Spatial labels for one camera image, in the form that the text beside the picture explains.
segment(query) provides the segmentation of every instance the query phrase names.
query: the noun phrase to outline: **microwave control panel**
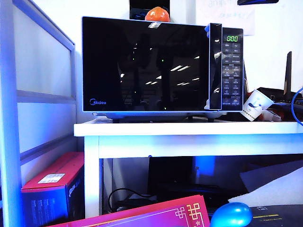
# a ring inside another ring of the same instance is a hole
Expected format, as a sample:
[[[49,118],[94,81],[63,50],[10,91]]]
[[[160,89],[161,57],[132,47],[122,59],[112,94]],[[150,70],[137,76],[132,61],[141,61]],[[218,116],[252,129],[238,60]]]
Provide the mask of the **microwave control panel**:
[[[243,108],[243,30],[223,28],[222,110]]]

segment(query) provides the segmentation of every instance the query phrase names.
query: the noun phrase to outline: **orange toy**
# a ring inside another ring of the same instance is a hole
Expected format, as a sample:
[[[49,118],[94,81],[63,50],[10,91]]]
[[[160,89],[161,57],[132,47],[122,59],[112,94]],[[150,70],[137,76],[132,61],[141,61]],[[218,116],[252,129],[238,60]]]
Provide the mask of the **orange toy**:
[[[159,6],[148,11],[145,20],[170,22],[169,13]]]

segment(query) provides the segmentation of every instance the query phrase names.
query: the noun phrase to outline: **blue cable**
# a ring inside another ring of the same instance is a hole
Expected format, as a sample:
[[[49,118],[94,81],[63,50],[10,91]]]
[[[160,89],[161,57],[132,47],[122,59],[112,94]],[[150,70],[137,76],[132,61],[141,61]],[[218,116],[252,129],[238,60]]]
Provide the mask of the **blue cable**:
[[[293,99],[292,99],[292,104],[291,104],[291,110],[292,110],[292,114],[293,114],[293,117],[294,119],[300,124],[303,126],[303,123],[297,118],[297,116],[294,114],[294,100],[295,98],[297,97],[297,95],[303,90],[303,87],[297,91],[297,93],[295,93]]]

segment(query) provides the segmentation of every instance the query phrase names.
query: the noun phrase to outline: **white table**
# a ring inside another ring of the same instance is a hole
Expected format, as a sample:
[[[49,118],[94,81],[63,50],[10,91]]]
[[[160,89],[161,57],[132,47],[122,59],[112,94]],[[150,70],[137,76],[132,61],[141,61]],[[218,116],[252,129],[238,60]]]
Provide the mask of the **white table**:
[[[85,216],[102,212],[101,158],[300,154],[303,127],[296,122],[112,123],[74,125],[84,137]]]

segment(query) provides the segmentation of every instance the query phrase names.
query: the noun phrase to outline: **white paper cup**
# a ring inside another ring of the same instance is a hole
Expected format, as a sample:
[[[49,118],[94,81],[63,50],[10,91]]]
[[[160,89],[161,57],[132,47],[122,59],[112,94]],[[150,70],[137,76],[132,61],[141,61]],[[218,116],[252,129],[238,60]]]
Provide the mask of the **white paper cup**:
[[[252,122],[263,110],[266,110],[272,104],[274,104],[274,102],[265,94],[254,90],[244,103],[243,111],[240,113]]]

